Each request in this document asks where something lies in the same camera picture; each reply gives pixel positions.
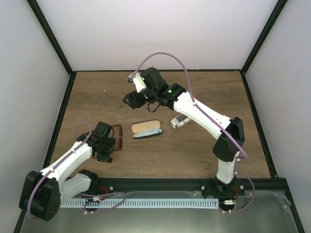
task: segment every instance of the gray wall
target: gray wall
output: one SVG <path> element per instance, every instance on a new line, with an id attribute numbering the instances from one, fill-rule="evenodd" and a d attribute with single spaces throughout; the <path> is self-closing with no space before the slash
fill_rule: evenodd
<path id="1" fill-rule="evenodd" d="M 74 70 L 242 68 L 276 2 L 38 0 Z"/>
<path id="2" fill-rule="evenodd" d="M 0 3 L 0 228 L 13 232 L 25 176 L 40 170 L 68 75 L 27 1 Z"/>
<path id="3" fill-rule="evenodd" d="M 288 1 L 247 73 L 273 160 L 311 232 L 311 1 Z"/>

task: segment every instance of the wooden tabletop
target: wooden tabletop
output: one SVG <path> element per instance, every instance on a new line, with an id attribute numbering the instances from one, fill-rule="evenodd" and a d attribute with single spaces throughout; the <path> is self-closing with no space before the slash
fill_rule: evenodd
<path id="1" fill-rule="evenodd" d="M 195 122 L 174 129 L 170 121 L 177 112 L 161 106 L 155 113 L 147 105 L 131 109 L 122 102 L 135 90 L 127 82 L 129 72 L 78 72 L 51 163 L 75 142 L 74 130 L 87 120 L 93 128 L 99 121 L 123 128 L 122 151 L 111 155 L 112 163 L 89 159 L 77 171 L 87 169 L 100 177 L 117 178 L 214 178 L 218 159 L 212 152 L 216 140 Z M 161 72 L 167 83 L 188 88 L 183 72 Z M 239 72 L 190 72 L 194 96 L 202 103 L 230 118 L 243 120 L 246 161 L 239 162 L 238 172 L 251 178 L 270 177 L 258 132 Z M 158 119 L 163 134 L 146 139 L 133 139 L 131 125 Z M 78 135 L 88 131 L 82 125 Z"/>

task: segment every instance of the metal grate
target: metal grate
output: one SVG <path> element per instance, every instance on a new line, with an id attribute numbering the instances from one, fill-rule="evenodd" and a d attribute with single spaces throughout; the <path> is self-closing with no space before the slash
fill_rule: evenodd
<path id="1" fill-rule="evenodd" d="M 87 205 L 88 208 L 111 208 L 123 199 L 105 199 Z M 86 199 L 70 199 L 61 208 L 82 208 Z M 127 199 L 118 208 L 197 208 L 217 209 L 218 199 Z"/>

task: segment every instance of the white grille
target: white grille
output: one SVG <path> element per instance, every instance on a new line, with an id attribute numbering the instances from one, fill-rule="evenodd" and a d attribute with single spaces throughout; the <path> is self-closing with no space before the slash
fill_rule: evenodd
<path id="1" fill-rule="evenodd" d="M 91 203 L 88 208 L 111 208 L 123 199 L 105 199 Z M 86 199 L 70 199 L 61 204 L 61 208 L 82 208 Z M 197 208 L 217 209 L 218 199 L 126 199 L 118 208 Z"/>

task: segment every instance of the black metal frame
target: black metal frame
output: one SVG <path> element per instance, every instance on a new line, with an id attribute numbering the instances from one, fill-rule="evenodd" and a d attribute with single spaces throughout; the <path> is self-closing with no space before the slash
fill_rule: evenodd
<path id="1" fill-rule="evenodd" d="M 31 9 L 33 10 L 35 16 L 37 17 L 39 23 L 41 24 L 44 32 L 46 33 L 48 39 L 50 40 L 52 46 L 55 49 L 59 59 L 63 63 L 67 73 L 69 74 L 69 81 L 65 91 L 65 95 L 61 104 L 61 108 L 59 110 L 59 114 L 56 120 L 55 128 L 53 130 L 52 138 L 49 144 L 49 148 L 45 157 L 43 167 L 48 166 L 51 161 L 51 157 L 54 151 L 54 147 L 57 141 L 57 137 L 59 134 L 59 130 L 65 115 L 67 103 L 69 101 L 69 97 L 72 91 L 72 87 L 74 84 L 74 80 L 78 71 L 73 71 L 61 49 L 59 46 L 47 20 L 45 19 L 38 3 L 36 0 L 27 0 Z M 267 23 L 265 24 L 258 40 L 256 41 L 251 53 L 249 54 L 242 70 L 240 69 L 204 69 L 204 70 L 190 70 L 190 71 L 239 71 L 241 73 L 242 81 L 246 90 L 246 94 L 249 100 L 249 104 L 253 113 L 253 117 L 255 120 L 255 124 L 259 133 L 260 142 L 262 144 L 263 152 L 266 158 L 266 162 L 269 168 L 269 172 L 271 178 L 263 178 L 263 179 L 252 179 L 255 184 L 257 190 L 275 190 L 275 191 L 284 191 L 287 199 L 291 202 L 291 211 L 294 216 L 294 220 L 297 226 L 297 229 L 300 233 L 304 233 L 303 226 L 301 224 L 296 206 L 294 204 L 294 200 L 292 198 L 291 192 L 289 190 L 287 181 L 285 178 L 279 178 L 277 175 L 277 170 L 274 165 L 273 159 L 271 157 L 271 153 L 267 144 L 267 140 L 265 138 L 260 119 L 258 113 L 256 111 L 256 107 L 249 90 L 247 80 L 245 77 L 246 72 L 250 68 L 252 62 L 254 61 L 258 51 L 260 50 L 262 44 L 264 43 L 266 37 L 268 36 L 270 30 L 272 29 L 274 23 L 276 22 L 278 16 L 280 15 L 282 9 L 284 8 L 287 0 L 278 0 L 276 6 L 274 7 Z M 252 187 L 248 180 L 246 179 L 238 179 L 243 183 L 245 190 L 251 190 Z M 114 190 L 118 191 L 200 191 L 202 184 L 213 183 L 214 179 L 106 179 L 100 178 L 100 183 L 104 187 L 113 186 Z M 16 228 L 14 230 L 15 233 L 19 233 L 25 218 L 25 211 L 21 211 L 19 219 L 17 221 Z"/>

